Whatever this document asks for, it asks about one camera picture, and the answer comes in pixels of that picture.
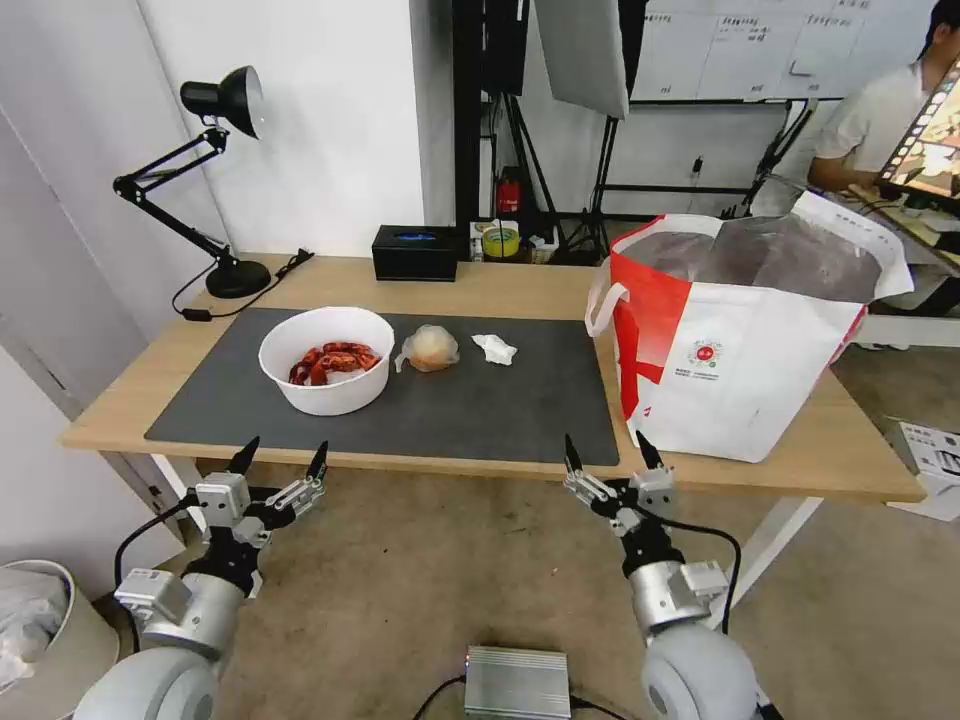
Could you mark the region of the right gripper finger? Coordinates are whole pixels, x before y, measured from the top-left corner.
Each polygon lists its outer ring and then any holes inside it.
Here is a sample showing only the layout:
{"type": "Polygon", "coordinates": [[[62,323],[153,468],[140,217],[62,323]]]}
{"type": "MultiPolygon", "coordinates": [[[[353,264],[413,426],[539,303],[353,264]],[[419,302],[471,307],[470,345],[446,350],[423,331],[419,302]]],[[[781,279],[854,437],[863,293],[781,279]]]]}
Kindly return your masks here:
{"type": "Polygon", "coordinates": [[[635,489],[627,478],[602,481],[587,473],[569,434],[564,436],[564,486],[594,514],[607,519],[612,527],[634,527],[635,512],[630,500],[635,489]]]}
{"type": "Polygon", "coordinates": [[[638,442],[643,462],[645,464],[645,473],[669,472],[669,467],[664,462],[658,449],[643,435],[642,432],[637,430],[635,432],[635,439],[638,442]]]}

